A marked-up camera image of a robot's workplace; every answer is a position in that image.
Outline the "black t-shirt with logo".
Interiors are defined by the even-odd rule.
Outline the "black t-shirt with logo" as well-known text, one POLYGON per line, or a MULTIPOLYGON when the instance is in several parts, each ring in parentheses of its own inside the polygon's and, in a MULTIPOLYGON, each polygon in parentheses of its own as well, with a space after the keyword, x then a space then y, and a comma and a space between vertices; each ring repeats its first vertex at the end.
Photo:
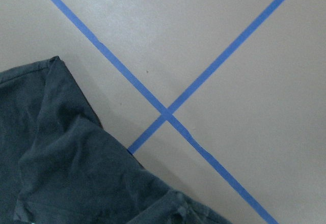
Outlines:
POLYGON ((107 133, 59 57, 1 73, 1 223, 226 223, 107 133))

